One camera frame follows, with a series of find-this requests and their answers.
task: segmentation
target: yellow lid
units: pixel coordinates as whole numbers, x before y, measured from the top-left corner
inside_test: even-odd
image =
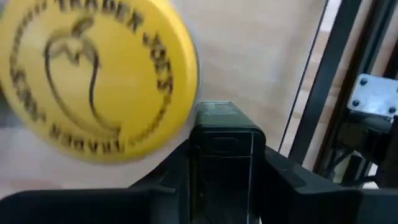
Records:
[[[0,22],[2,90],[63,152],[142,157],[188,117],[196,54],[166,0],[11,0]]]

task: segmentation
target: beige wall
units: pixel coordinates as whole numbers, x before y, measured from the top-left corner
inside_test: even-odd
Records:
[[[202,99],[234,101],[265,131],[267,144],[278,148],[325,1],[174,0],[201,54]],[[100,166],[61,155],[24,128],[1,129],[0,195],[22,189],[128,186],[189,131],[190,123],[141,161]]]

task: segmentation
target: trader joe's logo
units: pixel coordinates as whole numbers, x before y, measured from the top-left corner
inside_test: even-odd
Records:
[[[147,32],[145,22],[139,9],[112,0],[51,0],[29,8],[9,57],[12,86],[29,119],[41,124],[51,140],[83,154],[124,153],[127,144],[133,147],[149,137],[171,102],[173,70],[161,35]],[[135,57],[148,61],[151,86],[161,99],[150,122],[132,134],[124,132],[126,117],[118,114],[123,106],[115,105],[134,97],[131,88],[117,80],[135,58],[126,51],[134,49],[112,49],[119,38],[112,36],[114,30],[142,49]],[[34,40],[44,34],[43,42]],[[29,41],[37,41],[40,55],[24,44]],[[117,52],[118,59],[108,52]],[[49,96],[38,94],[41,90],[49,90]]]

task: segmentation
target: screw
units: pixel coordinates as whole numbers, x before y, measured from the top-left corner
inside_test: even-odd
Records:
[[[392,107],[388,110],[388,112],[390,113],[395,113],[397,111],[397,109],[395,107]]]
[[[361,85],[366,85],[367,83],[368,83],[368,80],[365,78],[361,79],[361,81],[359,82],[359,84],[361,84]]]
[[[358,106],[359,105],[359,100],[354,100],[353,101],[353,106]]]

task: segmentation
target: black metal frame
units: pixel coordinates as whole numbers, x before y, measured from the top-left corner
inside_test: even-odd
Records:
[[[383,163],[376,172],[376,183],[380,188],[398,188],[398,116],[394,116],[394,122],[389,133],[391,140],[386,150]]]
[[[328,125],[328,129],[318,155],[317,163],[314,167],[314,171],[320,175],[324,174],[323,171],[325,168],[334,161],[333,155],[336,154],[336,135],[341,123],[348,115],[346,104],[355,79],[361,73],[371,73],[396,4],[397,0],[374,0],[372,3],[370,12],[368,13],[368,17],[362,29],[361,36],[355,48],[353,58],[351,59],[349,69],[345,76],[343,86],[333,111],[331,122]],[[357,172],[357,174],[352,175],[353,177],[364,177],[368,174],[371,164],[366,163],[367,165],[361,169],[361,165],[363,165],[365,161],[353,162],[355,162],[356,165],[349,164],[348,166],[349,173]]]
[[[384,71],[384,77],[391,79],[398,79],[398,40],[394,49],[392,50],[387,67]]]
[[[353,154],[349,158],[346,172],[341,180],[341,185],[345,187],[361,187],[366,182],[373,181],[372,178],[368,178],[369,171],[372,167],[372,163],[364,158],[360,154]]]
[[[361,3],[362,0],[343,0],[340,4],[289,153],[289,159],[300,165],[307,155]]]

